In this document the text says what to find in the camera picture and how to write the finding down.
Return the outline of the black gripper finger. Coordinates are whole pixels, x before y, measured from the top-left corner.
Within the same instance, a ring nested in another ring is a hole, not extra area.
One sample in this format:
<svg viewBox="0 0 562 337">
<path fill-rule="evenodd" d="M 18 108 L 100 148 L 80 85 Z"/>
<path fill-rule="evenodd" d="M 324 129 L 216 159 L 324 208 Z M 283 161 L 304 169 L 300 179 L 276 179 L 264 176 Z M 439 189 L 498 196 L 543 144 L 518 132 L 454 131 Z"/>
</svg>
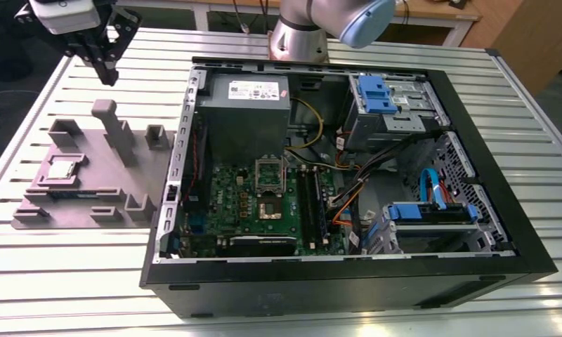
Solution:
<svg viewBox="0 0 562 337">
<path fill-rule="evenodd" d="M 77 56 L 92 66 L 104 85 L 111 84 L 111 70 L 105 65 L 105 57 L 90 34 L 73 32 L 54 35 L 56 49 L 66 56 Z"/>
<path fill-rule="evenodd" d="M 106 41 L 105 51 L 105 70 L 106 77 L 102 80 L 104 85 L 113 86 L 117 81 L 116 63 L 121 59 L 131 41 L 141 25 L 141 15 L 124 8 L 113 8 L 111 15 L 111 25 L 115 27 L 117 37 L 113 41 Z"/>
</svg>

